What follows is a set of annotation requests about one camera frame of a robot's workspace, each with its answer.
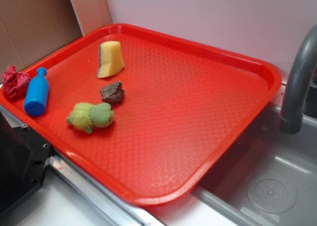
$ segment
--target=stuffed toy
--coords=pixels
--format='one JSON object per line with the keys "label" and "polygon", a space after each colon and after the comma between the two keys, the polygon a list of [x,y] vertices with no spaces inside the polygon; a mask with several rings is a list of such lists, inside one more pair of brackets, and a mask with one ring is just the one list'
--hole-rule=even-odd
{"label": "stuffed toy", "polygon": [[94,129],[108,127],[113,120],[114,112],[108,103],[98,105],[78,103],[74,106],[74,110],[69,114],[66,122],[74,126],[75,129],[92,134]]}

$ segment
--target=rock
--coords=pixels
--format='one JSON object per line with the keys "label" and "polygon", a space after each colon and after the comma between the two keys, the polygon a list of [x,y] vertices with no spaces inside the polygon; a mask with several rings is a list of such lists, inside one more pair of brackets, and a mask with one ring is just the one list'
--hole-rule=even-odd
{"label": "rock", "polygon": [[100,90],[103,102],[109,104],[120,104],[124,98],[124,90],[122,89],[121,81],[116,81],[113,84],[104,86]]}

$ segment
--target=white wall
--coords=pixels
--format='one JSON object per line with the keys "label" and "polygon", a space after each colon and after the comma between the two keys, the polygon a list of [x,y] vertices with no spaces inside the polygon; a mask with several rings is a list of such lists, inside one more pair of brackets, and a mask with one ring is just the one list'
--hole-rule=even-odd
{"label": "white wall", "polygon": [[107,0],[113,23],[129,23],[276,65],[287,80],[317,24],[317,0]]}

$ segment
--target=red cloth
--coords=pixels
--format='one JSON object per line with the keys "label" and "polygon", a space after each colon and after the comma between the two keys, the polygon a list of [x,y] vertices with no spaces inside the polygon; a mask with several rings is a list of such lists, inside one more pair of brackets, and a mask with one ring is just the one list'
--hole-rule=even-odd
{"label": "red cloth", "polygon": [[29,74],[16,72],[15,66],[8,66],[7,71],[2,74],[4,92],[8,98],[24,95],[28,89],[31,79]]}

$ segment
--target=blue plastic bottle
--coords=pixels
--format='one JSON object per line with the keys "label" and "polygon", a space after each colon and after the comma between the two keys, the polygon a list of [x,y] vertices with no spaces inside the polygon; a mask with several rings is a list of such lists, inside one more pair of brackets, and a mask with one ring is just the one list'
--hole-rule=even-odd
{"label": "blue plastic bottle", "polygon": [[49,82],[45,78],[46,73],[46,69],[40,67],[37,69],[38,75],[29,83],[24,101],[24,110],[29,115],[39,116],[46,110],[49,94]]}

